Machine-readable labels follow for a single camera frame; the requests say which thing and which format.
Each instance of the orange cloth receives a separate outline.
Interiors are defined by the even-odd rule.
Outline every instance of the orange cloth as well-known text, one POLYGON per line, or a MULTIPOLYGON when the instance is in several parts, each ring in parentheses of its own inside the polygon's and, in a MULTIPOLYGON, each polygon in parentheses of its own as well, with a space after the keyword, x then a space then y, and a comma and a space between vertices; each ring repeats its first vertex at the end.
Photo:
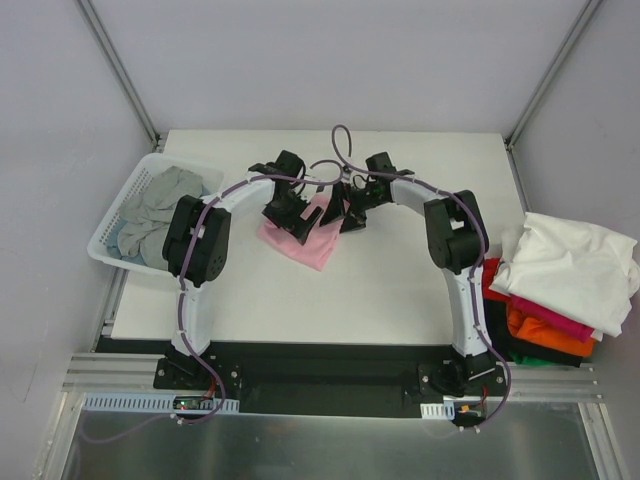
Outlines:
POLYGON ((516 338, 579 357, 591 355, 596 343, 594 338, 582 343, 548 323, 522 313, 511 302, 507 303, 507 324, 516 338))

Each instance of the white basket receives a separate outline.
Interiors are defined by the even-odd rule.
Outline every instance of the white basket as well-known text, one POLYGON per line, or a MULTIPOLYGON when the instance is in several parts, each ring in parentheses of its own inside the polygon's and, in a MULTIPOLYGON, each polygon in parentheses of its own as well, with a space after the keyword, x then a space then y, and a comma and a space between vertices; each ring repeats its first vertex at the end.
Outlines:
POLYGON ((115 227, 120 220, 120 214, 118 213, 120 206, 131 197, 143 192, 153 177, 173 166, 184 168, 185 170, 202 176, 202 184, 210 193, 216 193, 219 190, 222 179, 224 178, 224 174, 220 170, 212 167, 211 163, 206 160, 175 157, 160 153, 150 153, 146 155, 140 160, 140 163, 138 163, 138 166, 111 204, 111 207, 109 207, 98 229, 91 237, 89 245, 87 246, 87 252, 91 258, 126 270, 171 277, 171 274, 166 270, 158 270, 112 257, 109 255, 109 252, 107 252, 107 239, 113 227, 115 227))

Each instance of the pink cloth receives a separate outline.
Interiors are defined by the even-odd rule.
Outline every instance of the pink cloth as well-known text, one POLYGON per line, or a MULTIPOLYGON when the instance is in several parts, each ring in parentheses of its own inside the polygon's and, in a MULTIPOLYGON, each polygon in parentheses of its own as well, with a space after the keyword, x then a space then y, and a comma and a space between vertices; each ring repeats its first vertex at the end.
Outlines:
MULTIPOLYGON (((321 207, 326 211, 327 205, 329 205, 329 197, 317 194, 309 203, 310 205, 302 213, 302 218, 307 218, 316 207, 321 207)), ((318 220, 309 232, 304 245, 300 245, 290 233, 276 227, 269 220, 262 224, 258 229, 257 235, 258 238, 267 242, 283 255, 320 272, 336 246, 341 226, 342 220, 324 227, 320 226, 320 220, 318 220)))
POLYGON ((562 316, 553 310, 549 310, 537 303, 533 303, 526 298, 511 295, 511 302, 518 310, 547 322, 552 327, 555 327, 561 332, 564 332, 583 343, 587 342, 593 334, 593 328, 582 325, 581 323, 562 316))

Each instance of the white tabletop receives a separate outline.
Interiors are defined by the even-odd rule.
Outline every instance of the white tabletop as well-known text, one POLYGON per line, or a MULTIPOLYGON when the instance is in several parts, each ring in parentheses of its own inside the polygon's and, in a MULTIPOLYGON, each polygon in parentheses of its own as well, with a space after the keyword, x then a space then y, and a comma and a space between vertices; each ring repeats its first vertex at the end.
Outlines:
MULTIPOLYGON (((389 152, 438 188, 475 193, 492 247, 523 211, 498 134, 354 132, 354 158, 389 152)), ((328 132, 172 130, 165 153, 206 157, 243 178, 281 150, 307 165, 335 158, 328 132)), ((329 179, 331 166, 317 175, 329 179)), ((451 343, 444 277, 427 250, 424 220, 404 207, 367 212, 367 228, 343 234, 323 272, 297 264, 256 238, 259 211, 234 220, 229 256, 214 282, 211 338, 226 341, 369 344, 451 343)), ((130 272, 112 337, 169 339, 175 330, 177 281, 130 272)))

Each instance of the gray wall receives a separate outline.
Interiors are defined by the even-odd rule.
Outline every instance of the gray wall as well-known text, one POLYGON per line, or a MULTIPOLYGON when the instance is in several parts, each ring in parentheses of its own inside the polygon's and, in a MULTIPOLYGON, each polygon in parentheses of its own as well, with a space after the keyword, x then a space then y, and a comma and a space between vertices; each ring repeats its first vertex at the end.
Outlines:
POLYGON ((157 127, 508 134, 585 0, 95 0, 157 127))
POLYGON ((109 270, 89 237, 149 149, 70 0, 0 15, 0 478, 31 478, 109 270))
MULTIPOLYGON (((640 239, 640 3, 609 0, 517 145, 535 211, 640 239)), ((640 247, 635 250, 640 261, 640 247)), ((640 301, 595 351, 632 478, 640 478, 640 301)))

